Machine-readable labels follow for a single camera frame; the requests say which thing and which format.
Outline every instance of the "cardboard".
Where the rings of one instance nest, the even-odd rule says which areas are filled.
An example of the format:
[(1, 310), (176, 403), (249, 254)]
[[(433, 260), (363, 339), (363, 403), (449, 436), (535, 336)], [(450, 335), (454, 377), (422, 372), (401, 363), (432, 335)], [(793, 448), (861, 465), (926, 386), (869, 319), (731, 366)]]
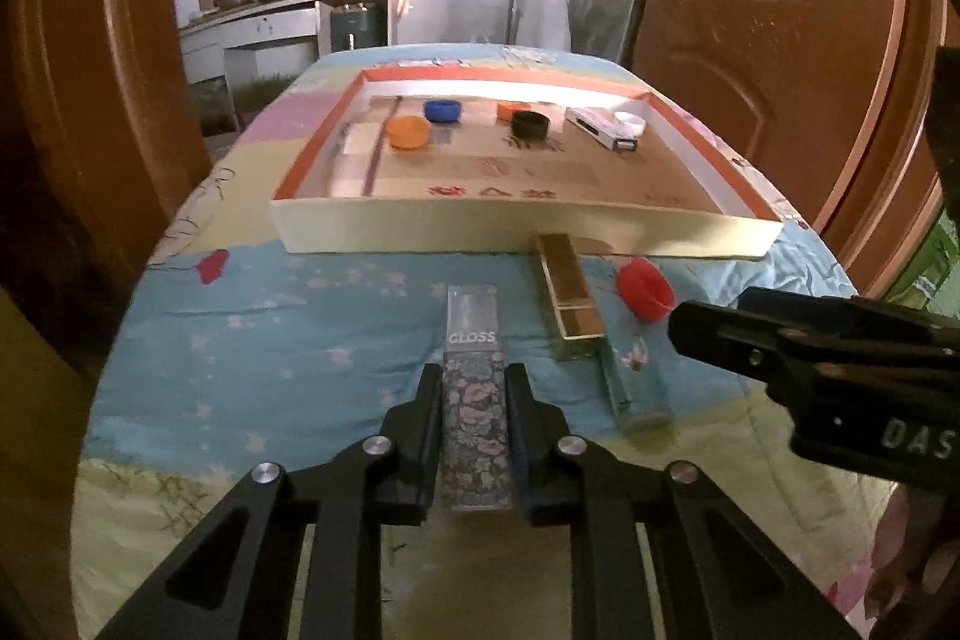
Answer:
[[(385, 119), (440, 95), (464, 101), (459, 127), (435, 129), (449, 139), (390, 150)], [(530, 148), (498, 124), (496, 101), (538, 98), (559, 125)], [(565, 105), (645, 116), (652, 136), (642, 151), (615, 153), (564, 123)], [(560, 233), (582, 253), (760, 257), (781, 223), (715, 153), (646, 88), (507, 68), (385, 66), (344, 92), (271, 211), (290, 252), (527, 252), (535, 234)]]

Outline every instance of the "floor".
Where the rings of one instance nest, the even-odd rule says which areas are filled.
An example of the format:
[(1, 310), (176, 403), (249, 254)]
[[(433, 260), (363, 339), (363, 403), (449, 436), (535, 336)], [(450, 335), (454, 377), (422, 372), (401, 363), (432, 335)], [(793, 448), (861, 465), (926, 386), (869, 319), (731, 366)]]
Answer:
[(0, 289), (0, 568), (46, 640), (77, 638), (70, 514), (94, 386)]
[(238, 131), (230, 131), (227, 134), (217, 134), (212, 137), (203, 138), (206, 152), (210, 156), (210, 163), (216, 164), (224, 155), (227, 155), (233, 143), (235, 143), (239, 137), (240, 133)]

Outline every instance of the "door panel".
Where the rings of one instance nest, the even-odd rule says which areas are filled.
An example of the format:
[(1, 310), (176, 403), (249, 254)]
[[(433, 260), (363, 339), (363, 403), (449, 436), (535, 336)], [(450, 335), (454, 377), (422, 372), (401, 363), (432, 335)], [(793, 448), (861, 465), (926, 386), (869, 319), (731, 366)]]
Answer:
[(0, 186), (18, 193), (0, 209), (0, 284), (61, 355), (91, 362), (209, 172), (173, 0), (7, 0), (0, 17)]
[(905, 0), (647, 0), (634, 71), (820, 227), (870, 138)]

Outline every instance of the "red bottle cap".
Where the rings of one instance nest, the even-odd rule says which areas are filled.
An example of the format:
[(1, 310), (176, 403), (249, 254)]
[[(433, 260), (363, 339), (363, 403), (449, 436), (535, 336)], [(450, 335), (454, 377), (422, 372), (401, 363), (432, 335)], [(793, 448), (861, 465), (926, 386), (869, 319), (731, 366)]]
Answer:
[(677, 306), (672, 287), (653, 263), (634, 258), (616, 276), (616, 292), (633, 314), (656, 323)]

